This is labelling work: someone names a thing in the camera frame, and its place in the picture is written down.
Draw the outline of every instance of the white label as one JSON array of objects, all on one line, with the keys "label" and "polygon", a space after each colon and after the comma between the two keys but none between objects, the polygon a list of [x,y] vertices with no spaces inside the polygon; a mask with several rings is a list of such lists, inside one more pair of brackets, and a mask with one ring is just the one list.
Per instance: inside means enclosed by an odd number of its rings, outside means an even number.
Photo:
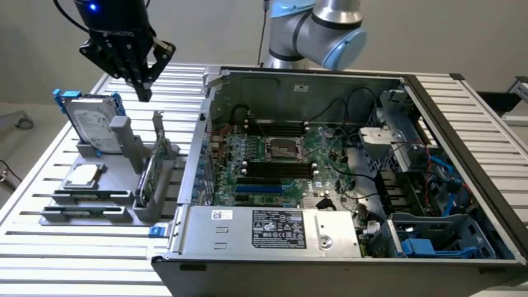
[{"label": "white label", "polygon": [[90,144],[103,153],[121,153],[122,149],[107,115],[99,111],[75,110],[75,117],[90,140]]},{"label": "white label", "polygon": [[309,85],[295,85],[294,86],[294,91],[295,92],[309,92]]},{"label": "white label", "polygon": [[211,213],[213,220],[233,220],[233,210],[214,210]]}]

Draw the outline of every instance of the sticker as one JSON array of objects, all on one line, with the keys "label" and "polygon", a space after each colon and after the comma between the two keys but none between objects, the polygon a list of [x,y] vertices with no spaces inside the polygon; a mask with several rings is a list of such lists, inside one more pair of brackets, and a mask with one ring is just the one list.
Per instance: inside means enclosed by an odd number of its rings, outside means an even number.
[{"label": "sticker", "polygon": [[233,220],[233,210],[214,210],[211,213],[213,220]]},{"label": "sticker", "polygon": [[295,85],[294,91],[295,92],[309,92],[309,85]]},{"label": "sticker", "polygon": [[105,153],[121,153],[117,134],[110,129],[110,116],[90,110],[75,110],[74,114],[90,144]]},{"label": "sticker", "polygon": [[303,212],[254,210],[253,245],[258,249],[306,249]]}]

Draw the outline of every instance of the power supply label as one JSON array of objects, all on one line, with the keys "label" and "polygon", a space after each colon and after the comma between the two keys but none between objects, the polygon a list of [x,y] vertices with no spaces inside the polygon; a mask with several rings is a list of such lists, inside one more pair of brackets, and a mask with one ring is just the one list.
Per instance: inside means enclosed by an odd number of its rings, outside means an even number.
[{"label": "power supply label", "polygon": [[254,210],[253,245],[258,249],[306,249],[303,212]]}]

